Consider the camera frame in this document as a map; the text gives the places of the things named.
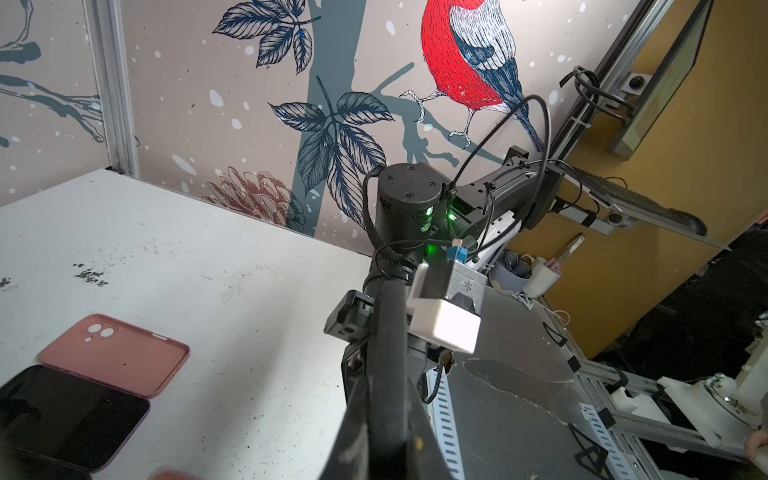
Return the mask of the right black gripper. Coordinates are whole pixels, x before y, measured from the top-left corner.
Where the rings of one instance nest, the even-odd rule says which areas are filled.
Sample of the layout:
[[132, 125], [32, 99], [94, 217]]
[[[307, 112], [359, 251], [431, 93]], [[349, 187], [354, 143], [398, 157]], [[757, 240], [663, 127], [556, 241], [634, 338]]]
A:
[[[375, 313], [375, 298], [367, 293], [348, 291], [329, 315], [324, 333], [348, 343], [342, 357], [342, 376], [345, 389], [351, 390], [357, 378], [365, 377], [371, 390], [376, 390], [376, 373], [390, 367], [394, 353], [387, 351], [382, 360], [369, 358], [369, 344]], [[403, 364], [407, 376], [417, 390], [431, 390], [428, 379], [432, 370], [430, 347], [426, 340], [410, 332], [411, 313], [406, 314], [407, 348], [403, 351]]]

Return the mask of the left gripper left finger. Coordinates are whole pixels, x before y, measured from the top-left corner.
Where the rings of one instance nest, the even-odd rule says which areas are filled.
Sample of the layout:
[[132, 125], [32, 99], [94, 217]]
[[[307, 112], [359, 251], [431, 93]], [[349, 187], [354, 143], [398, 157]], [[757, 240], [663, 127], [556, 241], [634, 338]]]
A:
[[369, 478], [369, 382], [358, 378], [348, 398], [347, 409], [321, 480]]

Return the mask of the pink phone case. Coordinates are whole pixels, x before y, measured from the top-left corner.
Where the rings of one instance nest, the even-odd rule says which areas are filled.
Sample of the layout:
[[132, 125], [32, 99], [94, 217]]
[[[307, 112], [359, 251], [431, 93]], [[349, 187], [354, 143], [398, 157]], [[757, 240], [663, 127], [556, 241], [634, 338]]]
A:
[[188, 345], [103, 315], [89, 315], [46, 346], [39, 361], [129, 394], [157, 397], [189, 358]]

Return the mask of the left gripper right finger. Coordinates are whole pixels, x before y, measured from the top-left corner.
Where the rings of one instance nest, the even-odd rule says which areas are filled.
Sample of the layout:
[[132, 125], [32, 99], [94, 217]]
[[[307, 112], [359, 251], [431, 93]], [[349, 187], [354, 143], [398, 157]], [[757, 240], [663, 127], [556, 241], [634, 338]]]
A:
[[407, 478], [452, 480], [440, 451], [425, 405], [415, 386], [408, 386]]

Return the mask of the black bare phone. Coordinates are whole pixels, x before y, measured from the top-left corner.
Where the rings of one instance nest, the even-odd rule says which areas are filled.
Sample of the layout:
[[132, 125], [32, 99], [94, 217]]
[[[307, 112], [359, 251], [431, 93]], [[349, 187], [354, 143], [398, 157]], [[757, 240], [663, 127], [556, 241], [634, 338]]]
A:
[[147, 399], [33, 365], [1, 387], [1, 444], [92, 473], [111, 462], [149, 410]]

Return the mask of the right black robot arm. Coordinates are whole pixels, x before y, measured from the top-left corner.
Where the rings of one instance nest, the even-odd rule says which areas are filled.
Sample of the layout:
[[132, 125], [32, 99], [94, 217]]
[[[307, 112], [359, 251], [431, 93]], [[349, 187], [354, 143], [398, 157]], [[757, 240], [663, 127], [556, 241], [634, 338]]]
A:
[[428, 165], [377, 167], [377, 207], [364, 216], [374, 247], [361, 290], [349, 291], [324, 331], [347, 342], [345, 391], [364, 375], [375, 299], [386, 281], [405, 288], [405, 319], [418, 381], [446, 372], [454, 352], [473, 352], [490, 265], [519, 231], [532, 229], [554, 204], [565, 176], [558, 160], [531, 161], [509, 149], [492, 173], [465, 185]]

